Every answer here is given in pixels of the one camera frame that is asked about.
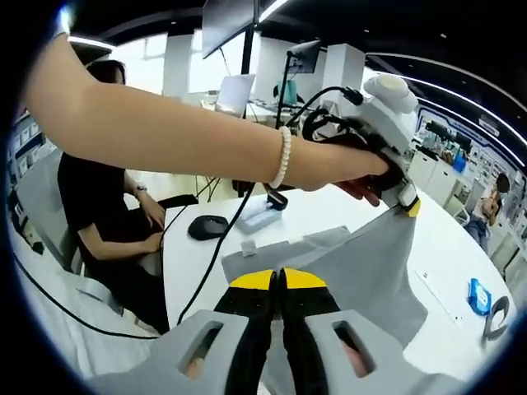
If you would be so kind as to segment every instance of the gray fabric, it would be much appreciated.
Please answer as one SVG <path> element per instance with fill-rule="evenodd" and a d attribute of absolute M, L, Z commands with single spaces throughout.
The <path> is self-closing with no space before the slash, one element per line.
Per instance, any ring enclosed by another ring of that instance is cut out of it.
<path fill-rule="evenodd" d="M 298 243 L 269 245 L 247 258 L 234 253 L 222 259 L 223 269 L 229 282 L 268 268 L 295 267 L 314 273 L 326 282 L 340 309 L 355 309 L 406 347 L 427 318 L 408 283 L 406 263 L 414 227 L 415 219 L 392 209 L 352 235 L 341 227 Z M 262 379 L 268 388 L 289 394 L 294 393 L 294 385 L 282 330 L 282 321 L 273 322 Z"/>

